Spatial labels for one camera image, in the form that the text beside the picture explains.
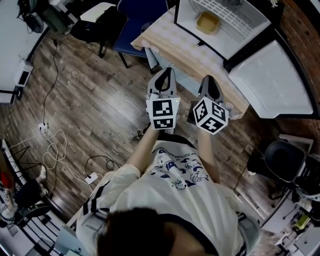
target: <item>yellow object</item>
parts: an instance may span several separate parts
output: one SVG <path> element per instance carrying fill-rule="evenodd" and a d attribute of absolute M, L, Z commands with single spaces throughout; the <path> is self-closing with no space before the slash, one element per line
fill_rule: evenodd
<path fill-rule="evenodd" d="M 219 18 L 213 13 L 207 11 L 201 13 L 196 22 L 196 28 L 207 35 L 210 35 L 214 31 L 217 31 L 219 25 Z"/>
<path fill-rule="evenodd" d="M 306 225 L 308 224 L 308 222 L 310 221 L 310 218 L 307 215 L 302 215 L 301 218 L 296 222 L 295 226 L 299 229 L 299 230 L 303 230 Z"/>

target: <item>white cable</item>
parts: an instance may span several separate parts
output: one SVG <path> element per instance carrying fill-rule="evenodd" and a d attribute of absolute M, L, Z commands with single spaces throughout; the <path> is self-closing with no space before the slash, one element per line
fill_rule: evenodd
<path fill-rule="evenodd" d="M 52 137 L 50 137 L 50 138 L 46 138 L 46 137 L 45 137 L 45 138 L 49 141 L 49 140 L 51 140 L 52 138 L 54 138 L 54 137 L 57 135 L 58 132 L 62 132 L 62 133 L 63 133 L 63 136 L 64 136 L 65 146 L 64 146 L 63 157 L 60 158 L 60 159 L 58 159 L 59 150 L 58 150 L 58 147 L 57 147 L 56 143 L 53 142 L 53 143 L 51 143 L 51 144 L 48 146 L 47 152 L 44 153 L 43 156 L 42 156 L 42 161 L 43 161 L 44 166 L 45 166 L 48 170 L 52 170 L 53 168 L 56 167 L 57 162 L 60 162 L 60 163 L 62 163 L 62 164 L 65 164 L 65 165 L 68 167 L 68 170 L 70 171 L 70 173 L 72 174 L 72 176 L 75 177 L 78 181 L 80 181 L 80 182 L 86 184 L 87 186 L 89 186 L 91 192 L 93 192 L 93 190 L 92 190 L 92 188 L 90 187 L 90 185 L 89 185 L 88 183 L 84 182 L 83 180 L 79 179 L 78 177 L 76 177 L 75 174 L 71 171 L 69 165 L 68 165 L 66 162 L 63 162 L 63 161 L 62 161 L 64 158 L 66 158 L 66 151 L 67 151 L 67 145 L 68 145 L 67 138 L 66 138 L 66 135 L 65 135 L 64 130 L 60 129 L 60 130 L 58 130 Z M 50 148 L 51 146 L 55 146 L 55 148 L 56 148 L 56 155 L 55 155 L 55 157 L 49 152 L 49 148 Z M 53 165 L 53 167 L 48 167 L 48 166 L 46 165 L 45 155 L 49 155 L 51 158 L 54 159 L 54 165 Z"/>
<path fill-rule="evenodd" d="M 16 147 L 16 146 L 18 146 L 18 145 L 20 145 L 20 144 L 22 144 L 22 143 L 26 142 L 26 141 L 29 141 L 29 140 L 31 140 L 31 139 L 34 139 L 34 138 L 36 138 L 36 137 L 38 137 L 38 136 L 39 136 L 39 135 L 36 135 L 36 136 L 30 137 L 30 138 L 27 138 L 27 139 L 25 139 L 25 140 L 23 140 L 23 141 L 19 142 L 18 144 L 15 144 L 15 145 L 13 145 L 13 146 L 9 147 L 9 148 L 8 148 L 8 150 L 10 150 L 10 149 L 12 149 L 12 148 L 14 148 L 14 147 Z"/>
<path fill-rule="evenodd" d="M 37 129 L 39 129 L 39 127 L 37 126 L 36 128 L 34 128 L 34 129 L 30 129 L 30 131 L 35 131 L 35 130 L 37 130 Z"/>
<path fill-rule="evenodd" d="M 70 173 L 73 175 L 73 177 L 75 177 L 78 181 L 81 181 L 82 183 L 86 184 L 86 185 L 90 188 L 91 192 L 93 192 L 92 188 L 90 187 L 90 185 L 89 185 L 88 183 L 84 182 L 83 180 L 77 178 L 77 177 L 74 175 L 74 173 L 71 171 L 69 165 L 68 165 L 66 162 L 62 162 L 62 161 L 58 161 L 58 162 L 60 162 L 60 163 L 62 163 L 62 164 L 65 164 L 65 165 L 68 167 Z"/>

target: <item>white t-shirt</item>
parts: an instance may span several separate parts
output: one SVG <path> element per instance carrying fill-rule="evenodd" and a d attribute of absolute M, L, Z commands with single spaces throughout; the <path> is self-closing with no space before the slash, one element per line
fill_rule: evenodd
<path fill-rule="evenodd" d="M 107 173 L 83 205 L 76 234 L 88 252 L 95 253 L 96 237 L 104 232 L 101 214 L 149 207 L 183 226 L 208 254 L 235 256 L 244 245 L 236 214 L 244 212 L 241 201 L 211 180 L 190 146 L 157 141 L 152 156 L 142 176 L 129 164 Z"/>

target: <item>blue chair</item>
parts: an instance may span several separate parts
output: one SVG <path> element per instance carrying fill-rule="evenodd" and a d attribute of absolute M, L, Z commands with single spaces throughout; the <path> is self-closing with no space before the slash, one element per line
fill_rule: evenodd
<path fill-rule="evenodd" d="M 127 16 L 127 22 L 113 49 L 119 53 L 124 66 L 128 69 L 123 54 L 147 57 L 145 49 L 137 50 L 131 42 L 141 34 L 143 25 L 155 22 L 168 11 L 168 4 L 166 0 L 121 0 L 117 9 Z"/>

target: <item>white wall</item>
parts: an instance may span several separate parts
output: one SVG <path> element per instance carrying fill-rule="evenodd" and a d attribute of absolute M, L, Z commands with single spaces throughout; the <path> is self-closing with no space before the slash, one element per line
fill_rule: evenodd
<path fill-rule="evenodd" d="M 26 59 L 41 34 L 28 34 L 26 23 L 18 19 L 18 0 L 0 0 L 0 90 L 13 91 L 14 74 Z M 0 103 L 8 103 L 11 94 L 0 93 Z"/>

